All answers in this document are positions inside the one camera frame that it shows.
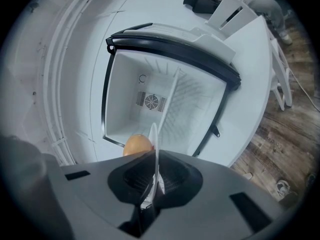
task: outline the white cable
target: white cable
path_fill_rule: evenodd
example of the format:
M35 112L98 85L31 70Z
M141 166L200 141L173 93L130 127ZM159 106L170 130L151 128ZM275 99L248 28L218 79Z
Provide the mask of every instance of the white cable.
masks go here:
M320 109L314 104L314 102L312 101L312 99L310 98L310 96L308 95L308 93L305 91L305 89L301 86L301 84L299 83L298 79L296 78L295 74L292 72L292 70L290 69L291 74L293 75L295 81L298 83L298 85L300 86L300 88L302 89L302 91L305 93L305 95L308 97L308 99L310 100L310 102L312 103L312 105L314 106L314 108L316 110L318 110L318 112L320 112Z

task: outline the white chair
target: white chair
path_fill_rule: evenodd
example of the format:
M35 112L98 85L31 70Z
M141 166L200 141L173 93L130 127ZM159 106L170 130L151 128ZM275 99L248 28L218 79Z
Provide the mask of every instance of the white chair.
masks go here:
M227 19L236 11L240 10L232 19ZM228 38L239 29L256 19L258 15L240 0L222 0L206 25L222 33ZM278 44L277 39L269 30L270 45L272 49L272 81L270 90L276 96L281 110L285 110L285 104L292 106L292 94L289 85L289 65L286 57ZM280 96L278 87L282 88L283 97Z

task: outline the brown egg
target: brown egg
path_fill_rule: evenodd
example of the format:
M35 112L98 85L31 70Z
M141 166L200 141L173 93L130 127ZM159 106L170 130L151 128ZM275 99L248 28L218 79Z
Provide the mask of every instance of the brown egg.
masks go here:
M128 156L139 152L149 152L153 149L150 140L142 135L132 135L127 141L123 149L123 155Z

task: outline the wooden floor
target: wooden floor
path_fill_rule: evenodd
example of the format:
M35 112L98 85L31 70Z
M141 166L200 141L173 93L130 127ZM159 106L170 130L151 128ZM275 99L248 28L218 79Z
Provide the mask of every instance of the wooden floor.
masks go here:
M314 97L314 75L319 69L311 42L294 15L286 20L286 27L293 44L281 45L283 52L291 70L320 108L320 99ZM271 93L253 139L231 167L240 174L252 173L251 181L277 200L281 199L276 191L278 180L288 181L291 189L302 195L306 178L317 171L320 158L320 113L291 74L289 82L293 106L281 111Z

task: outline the egg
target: egg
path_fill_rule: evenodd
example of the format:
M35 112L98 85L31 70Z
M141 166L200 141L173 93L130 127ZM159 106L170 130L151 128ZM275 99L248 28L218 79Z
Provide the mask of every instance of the egg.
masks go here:
M140 152L149 152L153 149L150 140L142 135L135 134L132 135L127 141L123 149L123 155L128 156Z

